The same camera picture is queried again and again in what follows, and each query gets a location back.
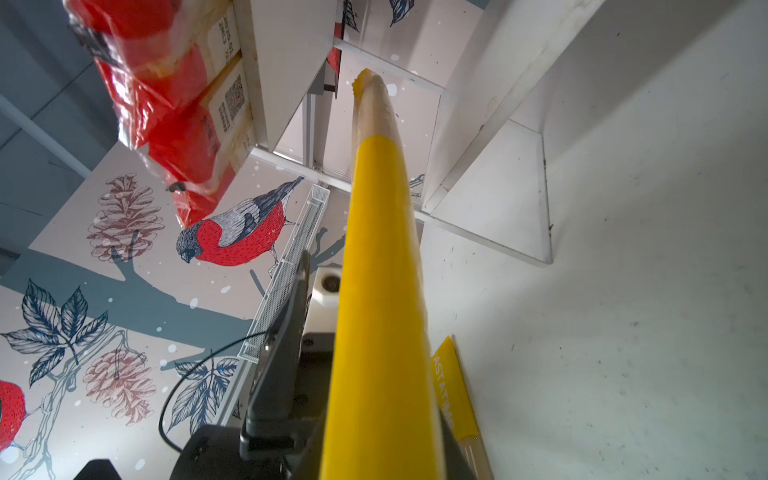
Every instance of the yellow tube-shaped package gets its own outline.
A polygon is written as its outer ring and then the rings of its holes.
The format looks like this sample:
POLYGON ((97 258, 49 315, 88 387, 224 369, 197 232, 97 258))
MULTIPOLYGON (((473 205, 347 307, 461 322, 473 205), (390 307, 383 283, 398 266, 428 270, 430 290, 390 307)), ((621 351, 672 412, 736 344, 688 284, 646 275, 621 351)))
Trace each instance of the yellow tube-shaped package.
POLYGON ((355 170, 322 480, 443 479, 406 163, 380 76, 353 84, 355 170))

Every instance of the bird head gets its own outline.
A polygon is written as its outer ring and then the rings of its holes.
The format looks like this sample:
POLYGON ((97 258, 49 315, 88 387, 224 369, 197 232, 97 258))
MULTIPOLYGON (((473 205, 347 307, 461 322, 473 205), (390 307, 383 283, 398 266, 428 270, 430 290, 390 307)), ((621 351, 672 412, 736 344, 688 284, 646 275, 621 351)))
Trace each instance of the bird head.
POLYGON ((197 222, 192 227, 182 230, 178 240, 176 240, 176 251, 181 259, 187 263, 192 261, 194 257, 203 254, 203 247, 197 241, 197 230, 201 224, 202 222, 197 222))

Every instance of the white snow dot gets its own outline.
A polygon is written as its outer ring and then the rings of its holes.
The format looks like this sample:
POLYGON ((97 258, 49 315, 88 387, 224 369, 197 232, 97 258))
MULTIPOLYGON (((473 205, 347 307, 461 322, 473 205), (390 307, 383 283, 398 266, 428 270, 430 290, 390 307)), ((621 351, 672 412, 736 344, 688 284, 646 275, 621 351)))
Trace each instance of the white snow dot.
POLYGON ((13 463, 18 459, 19 450, 16 447, 8 447, 0 453, 0 458, 5 463, 13 463))

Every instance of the pine cone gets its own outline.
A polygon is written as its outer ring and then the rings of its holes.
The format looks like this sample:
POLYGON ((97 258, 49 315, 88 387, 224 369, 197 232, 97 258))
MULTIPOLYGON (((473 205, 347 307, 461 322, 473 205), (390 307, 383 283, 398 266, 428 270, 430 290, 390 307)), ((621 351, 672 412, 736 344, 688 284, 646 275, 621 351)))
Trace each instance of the pine cone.
POLYGON ((152 189, 137 189, 134 177, 136 174, 128 174, 108 181, 111 190, 98 199, 106 208, 88 227, 91 234, 87 238, 94 248, 91 255, 102 262, 113 261, 112 248, 124 262, 141 255, 152 248, 156 232, 165 228, 163 219, 155 215, 160 208, 149 207, 154 200, 152 189), (136 240, 131 246, 134 235, 136 240))
POLYGON ((129 417, 131 426, 153 411, 144 397, 152 396, 157 388, 145 376, 152 370, 144 365, 145 358, 124 349, 100 356, 86 370, 83 382, 93 403, 112 407, 112 417, 129 417))

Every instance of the wire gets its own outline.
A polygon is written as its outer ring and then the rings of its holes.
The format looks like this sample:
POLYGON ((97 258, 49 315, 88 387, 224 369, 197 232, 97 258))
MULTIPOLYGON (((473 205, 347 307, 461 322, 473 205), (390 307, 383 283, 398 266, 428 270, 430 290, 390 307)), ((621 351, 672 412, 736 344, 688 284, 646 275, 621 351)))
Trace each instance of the wire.
POLYGON ((224 350, 226 350, 226 349, 230 348, 231 346, 234 346, 234 345, 236 345, 236 344, 238 344, 240 342, 244 342, 244 341, 246 341, 248 339, 252 339, 255 336, 266 335, 269 332, 270 332, 269 330, 264 330, 263 332, 258 332, 258 333, 254 333, 254 334, 249 335, 249 336, 244 336, 243 338, 237 339, 237 340, 235 340, 232 343, 228 343, 225 346, 223 346, 220 349, 218 349, 217 351, 212 352, 209 356, 205 357, 201 361, 199 361, 194 367, 192 367, 191 369, 187 370, 187 373, 184 373, 184 375, 181 377, 181 379, 178 381, 178 383, 171 389, 170 393, 168 394, 168 398, 165 399, 165 403, 163 404, 163 409, 160 411, 160 421, 157 423, 157 430, 160 431, 160 437, 163 439, 163 442, 167 443, 167 445, 169 447, 171 447, 173 450, 176 450, 177 452, 181 453, 181 448, 179 447, 179 445, 176 445, 175 443, 173 443, 168 438, 168 435, 165 434, 165 431, 163 430, 163 417, 165 416, 165 411, 168 408, 168 404, 170 403, 170 399, 173 398, 174 393, 176 393, 176 390, 178 390, 178 388, 181 386, 181 383, 184 380, 186 380, 187 377, 189 377, 189 375, 192 374, 192 372, 194 372, 195 370, 200 368, 201 365, 203 365, 205 362, 207 362, 208 360, 212 359, 214 356, 218 355, 219 353, 222 353, 224 350))

